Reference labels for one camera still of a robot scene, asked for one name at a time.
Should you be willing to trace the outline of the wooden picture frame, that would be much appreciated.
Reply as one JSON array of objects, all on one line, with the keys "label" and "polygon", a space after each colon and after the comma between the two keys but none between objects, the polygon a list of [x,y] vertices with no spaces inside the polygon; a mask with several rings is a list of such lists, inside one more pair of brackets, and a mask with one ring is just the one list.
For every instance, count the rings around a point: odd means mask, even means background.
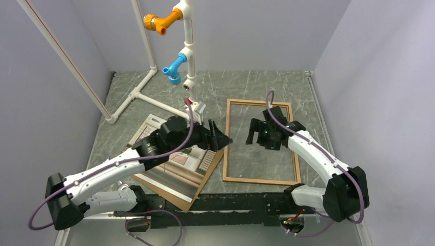
[{"label": "wooden picture frame", "polygon": [[284,147],[266,150],[257,141],[246,145],[252,118],[264,120],[264,101],[228,99],[225,133],[233,143],[225,148],[222,180],[225,182],[290,186],[302,181],[298,155]]}]

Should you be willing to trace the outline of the clear acrylic sheet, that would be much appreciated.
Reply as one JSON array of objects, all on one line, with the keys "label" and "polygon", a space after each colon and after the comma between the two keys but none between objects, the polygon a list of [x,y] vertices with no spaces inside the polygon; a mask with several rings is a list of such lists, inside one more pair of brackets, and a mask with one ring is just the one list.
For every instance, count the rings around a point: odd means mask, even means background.
[{"label": "clear acrylic sheet", "polygon": [[227,181],[293,185],[301,181],[298,156],[268,116],[262,101],[229,100],[226,134],[233,142],[225,149]]}]

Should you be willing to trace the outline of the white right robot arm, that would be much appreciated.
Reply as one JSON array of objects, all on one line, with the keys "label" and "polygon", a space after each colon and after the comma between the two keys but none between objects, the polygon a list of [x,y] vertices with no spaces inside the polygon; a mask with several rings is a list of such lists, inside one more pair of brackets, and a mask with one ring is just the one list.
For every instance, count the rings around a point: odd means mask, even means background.
[{"label": "white right robot arm", "polygon": [[283,207],[289,213],[300,208],[323,212],[335,222],[350,220],[358,213],[354,223],[364,218],[369,207],[366,173],[361,167],[350,167],[322,147],[298,121],[288,121],[279,106],[263,111],[264,120],[250,121],[246,144],[256,143],[266,150],[277,151],[286,147],[305,160],[325,183],[325,188],[306,184],[291,185],[284,191]]}]

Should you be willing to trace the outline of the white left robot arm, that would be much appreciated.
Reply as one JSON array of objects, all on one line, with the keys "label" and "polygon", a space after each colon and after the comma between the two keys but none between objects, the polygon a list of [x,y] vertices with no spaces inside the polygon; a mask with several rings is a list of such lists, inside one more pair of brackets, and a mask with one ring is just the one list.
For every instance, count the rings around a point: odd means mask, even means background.
[{"label": "white left robot arm", "polygon": [[113,159],[78,174],[51,175],[45,197],[52,225],[60,231],[85,217],[111,211],[141,215],[148,209],[148,200],[140,186],[115,192],[102,192],[102,189],[167,162],[170,154],[179,150],[197,146],[217,152],[232,142],[213,120],[206,128],[198,122],[187,123],[182,117],[172,116],[159,129]]}]

